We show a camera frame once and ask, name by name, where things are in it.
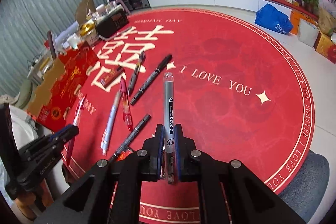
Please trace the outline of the blue white cartoon pen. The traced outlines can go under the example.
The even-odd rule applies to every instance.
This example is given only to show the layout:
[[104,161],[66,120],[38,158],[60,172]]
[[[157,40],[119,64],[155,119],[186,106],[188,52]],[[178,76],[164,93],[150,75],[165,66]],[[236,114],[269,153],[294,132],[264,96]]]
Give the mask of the blue white cartoon pen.
[[112,128],[114,125],[114,121],[116,119],[116,114],[117,114],[117,109],[120,103],[120,99],[121,99],[121,92],[118,91],[116,93],[116,96],[114,98],[110,113],[109,113],[109,117],[108,117],[108,121],[106,124],[106,128],[104,130],[103,136],[102,136],[102,141],[101,141],[101,149],[102,149],[102,154],[105,156],[108,152],[108,148],[109,148],[109,143],[110,143],[110,138],[112,135]]

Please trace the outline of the pink red gel pen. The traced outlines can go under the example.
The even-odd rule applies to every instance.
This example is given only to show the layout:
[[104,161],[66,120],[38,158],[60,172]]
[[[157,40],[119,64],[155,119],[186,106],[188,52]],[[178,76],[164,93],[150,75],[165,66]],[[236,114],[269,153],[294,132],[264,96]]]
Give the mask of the pink red gel pen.
[[129,107],[129,100],[127,96],[127,88],[126,88],[126,82],[123,77],[120,78],[120,92],[121,92],[121,98],[122,98],[122,115],[123,115],[123,121],[127,125],[127,129],[129,131],[133,130],[133,120],[130,112]]

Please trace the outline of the red lead refill box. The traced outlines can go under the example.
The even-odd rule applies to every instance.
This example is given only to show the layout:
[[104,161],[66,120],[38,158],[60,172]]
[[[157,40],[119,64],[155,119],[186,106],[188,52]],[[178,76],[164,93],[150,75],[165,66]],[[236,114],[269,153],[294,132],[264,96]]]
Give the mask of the red lead refill box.
[[124,72],[124,67],[118,66],[117,68],[112,69],[109,73],[103,76],[100,80],[100,83],[104,88],[107,88],[118,76]]

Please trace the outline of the black marker pen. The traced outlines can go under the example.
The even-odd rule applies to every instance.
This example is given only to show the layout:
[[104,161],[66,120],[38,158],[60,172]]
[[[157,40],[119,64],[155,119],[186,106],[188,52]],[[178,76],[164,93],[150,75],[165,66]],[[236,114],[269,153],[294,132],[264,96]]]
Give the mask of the black marker pen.
[[133,131],[126,137],[121,145],[114,151],[113,155],[109,158],[109,163],[114,162],[131,143],[137,137],[137,135],[143,130],[147,123],[151,120],[151,115],[146,114],[135,126]]

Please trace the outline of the grey black gel pen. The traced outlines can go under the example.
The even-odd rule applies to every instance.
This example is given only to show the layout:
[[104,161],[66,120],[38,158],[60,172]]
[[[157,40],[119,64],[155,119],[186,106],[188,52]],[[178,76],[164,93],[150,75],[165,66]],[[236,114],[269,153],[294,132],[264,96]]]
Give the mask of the grey black gel pen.
[[141,68],[141,65],[146,59],[146,54],[145,51],[142,51],[141,54],[139,55],[139,58],[137,60],[137,63],[135,65],[135,69],[131,75],[130,82],[127,88],[127,95],[131,96],[132,92],[134,91],[135,83],[137,81],[137,77]]

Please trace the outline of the silver K-2020 pen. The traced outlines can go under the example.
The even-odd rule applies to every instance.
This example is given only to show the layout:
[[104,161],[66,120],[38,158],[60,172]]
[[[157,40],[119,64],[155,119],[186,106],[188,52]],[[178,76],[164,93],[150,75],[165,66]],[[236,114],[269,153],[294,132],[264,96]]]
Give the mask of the silver K-2020 pen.
[[174,76],[171,72],[163,76],[163,122],[165,128],[164,176],[169,184],[173,184],[175,170]]

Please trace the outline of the black cap white pen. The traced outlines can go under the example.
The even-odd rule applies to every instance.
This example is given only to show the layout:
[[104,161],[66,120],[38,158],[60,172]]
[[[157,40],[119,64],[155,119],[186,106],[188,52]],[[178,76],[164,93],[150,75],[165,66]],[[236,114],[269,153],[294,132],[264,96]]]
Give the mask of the black cap white pen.
[[153,81],[158,77],[164,67],[171,61],[173,58],[172,54],[165,56],[165,58],[157,65],[155,70],[151,73],[151,75],[146,79],[146,81],[142,84],[139,90],[135,93],[133,98],[130,101],[131,106],[134,106],[137,101],[142,97],[142,95],[146,92],[148,87],[153,83]]

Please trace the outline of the red cardboard fruit box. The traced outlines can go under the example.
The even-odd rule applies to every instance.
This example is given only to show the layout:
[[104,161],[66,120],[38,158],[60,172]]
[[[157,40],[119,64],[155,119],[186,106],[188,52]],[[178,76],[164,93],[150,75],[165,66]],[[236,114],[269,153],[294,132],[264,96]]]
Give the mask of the red cardboard fruit box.
[[27,108],[29,116],[53,132],[62,129],[88,78],[88,71],[97,62],[98,57],[87,42],[59,55],[45,73],[44,81],[35,89],[35,97]]

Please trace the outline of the red smartphone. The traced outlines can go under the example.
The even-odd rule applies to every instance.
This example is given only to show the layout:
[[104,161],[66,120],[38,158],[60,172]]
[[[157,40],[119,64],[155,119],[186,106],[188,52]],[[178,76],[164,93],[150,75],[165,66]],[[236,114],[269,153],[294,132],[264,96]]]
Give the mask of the red smartphone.
[[49,30],[47,32],[47,40],[48,40],[49,49],[50,49],[52,59],[55,60],[58,56],[58,53],[57,53],[57,50],[55,48],[55,37],[54,37],[54,34],[51,30]]

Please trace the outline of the gold lid glass jar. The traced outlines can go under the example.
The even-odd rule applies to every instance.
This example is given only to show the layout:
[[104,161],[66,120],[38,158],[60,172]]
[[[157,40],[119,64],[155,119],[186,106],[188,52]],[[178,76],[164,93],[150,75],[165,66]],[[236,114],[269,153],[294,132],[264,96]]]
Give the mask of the gold lid glass jar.
[[80,29],[80,37],[82,41],[87,42],[89,46],[93,47],[98,42],[98,33],[94,23],[83,24]]

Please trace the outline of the red round wedding mat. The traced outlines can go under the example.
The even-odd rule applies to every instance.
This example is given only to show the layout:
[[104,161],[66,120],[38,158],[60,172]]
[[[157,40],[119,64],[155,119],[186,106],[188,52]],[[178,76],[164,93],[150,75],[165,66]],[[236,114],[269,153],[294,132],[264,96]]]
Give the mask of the red round wedding mat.
[[194,9],[135,14],[123,34],[99,42],[98,57],[80,96],[80,132],[68,167],[81,177],[98,160],[120,81],[101,79],[124,67],[129,80],[139,54],[139,88],[167,56],[174,77],[174,121],[196,147],[220,161],[238,159],[274,192],[298,173],[314,131],[314,104],[306,77],[274,38],[233,16]]

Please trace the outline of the black portable radio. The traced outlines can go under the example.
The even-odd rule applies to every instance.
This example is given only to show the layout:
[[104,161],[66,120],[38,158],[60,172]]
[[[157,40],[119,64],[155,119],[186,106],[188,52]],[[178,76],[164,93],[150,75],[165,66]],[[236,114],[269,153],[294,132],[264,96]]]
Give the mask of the black portable radio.
[[126,16],[126,12],[124,10],[118,10],[111,12],[98,24],[96,24],[96,31],[99,36],[109,38],[125,27],[128,23],[129,20]]

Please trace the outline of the beige chair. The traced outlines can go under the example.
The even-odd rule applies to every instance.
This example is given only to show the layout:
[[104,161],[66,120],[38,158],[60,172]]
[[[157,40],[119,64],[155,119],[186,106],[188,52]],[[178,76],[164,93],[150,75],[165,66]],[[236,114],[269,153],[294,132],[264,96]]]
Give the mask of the beige chair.
[[89,12],[95,12],[96,6],[93,0],[82,0],[76,11],[75,11],[75,20],[78,22],[79,26],[83,25],[87,20],[87,14]]

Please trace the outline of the blue plastic bag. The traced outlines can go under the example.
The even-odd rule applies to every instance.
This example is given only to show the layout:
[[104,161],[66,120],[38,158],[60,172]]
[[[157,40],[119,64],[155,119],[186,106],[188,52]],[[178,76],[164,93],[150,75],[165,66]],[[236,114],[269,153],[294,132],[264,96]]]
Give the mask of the blue plastic bag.
[[255,24],[284,35],[293,29],[288,16],[270,4],[266,4],[256,12]]

